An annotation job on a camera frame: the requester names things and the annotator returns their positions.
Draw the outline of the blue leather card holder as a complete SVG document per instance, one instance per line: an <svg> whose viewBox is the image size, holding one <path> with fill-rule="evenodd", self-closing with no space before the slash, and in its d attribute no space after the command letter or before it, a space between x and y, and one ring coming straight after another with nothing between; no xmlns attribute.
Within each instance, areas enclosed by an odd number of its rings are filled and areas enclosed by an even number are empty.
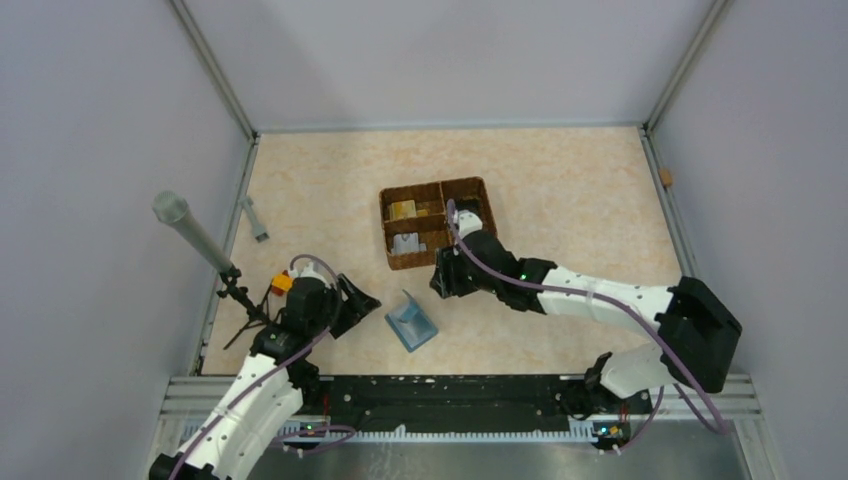
<svg viewBox="0 0 848 480"><path fill-rule="evenodd" d="M435 338L439 330L418 301L407 290L403 294L405 300L384 318L406 351L412 353Z"/></svg>

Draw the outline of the woven wicker tray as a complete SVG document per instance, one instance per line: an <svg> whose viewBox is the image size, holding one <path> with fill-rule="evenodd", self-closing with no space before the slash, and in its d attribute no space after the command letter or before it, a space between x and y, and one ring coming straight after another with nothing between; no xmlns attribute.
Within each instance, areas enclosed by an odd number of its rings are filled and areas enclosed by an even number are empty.
<svg viewBox="0 0 848 480"><path fill-rule="evenodd" d="M388 205L403 200L415 200L429 210L429 215L389 221ZM436 251L452 243L446 213L449 200L454 200L459 210L476 213L483 221L484 230L497 233L487 187L479 176L389 187L379 192L382 236L391 270L433 265Z"/></svg>

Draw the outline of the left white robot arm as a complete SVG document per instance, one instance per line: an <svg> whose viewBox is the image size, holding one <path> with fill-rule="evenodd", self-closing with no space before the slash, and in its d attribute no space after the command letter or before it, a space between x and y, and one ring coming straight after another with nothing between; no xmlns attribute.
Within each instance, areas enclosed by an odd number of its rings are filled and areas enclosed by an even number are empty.
<svg viewBox="0 0 848 480"><path fill-rule="evenodd" d="M319 369L307 357L326 337L337 339L381 307L343 274L290 269L279 276L283 306L265 296L250 303L244 288L225 280L231 296L264 320L229 389L199 429L175 453L153 461L151 479L244 479L278 431L296 413L319 404Z"/></svg>

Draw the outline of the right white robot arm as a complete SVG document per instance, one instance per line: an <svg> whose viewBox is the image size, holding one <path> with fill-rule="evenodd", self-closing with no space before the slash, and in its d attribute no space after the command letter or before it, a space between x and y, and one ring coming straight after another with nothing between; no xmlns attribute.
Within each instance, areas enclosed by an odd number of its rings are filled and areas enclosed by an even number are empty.
<svg viewBox="0 0 848 480"><path fill-rule="evenodd" d="M550 260L517 258L486 231L463 241L436 255L430 286L441 297L488 292L516 311L583 317L648 338L632 350L601 355L587 371L586 397L594 409L612 412L627 397L670 384L723 391L743 327L702 280L631 285Z"/></svg>

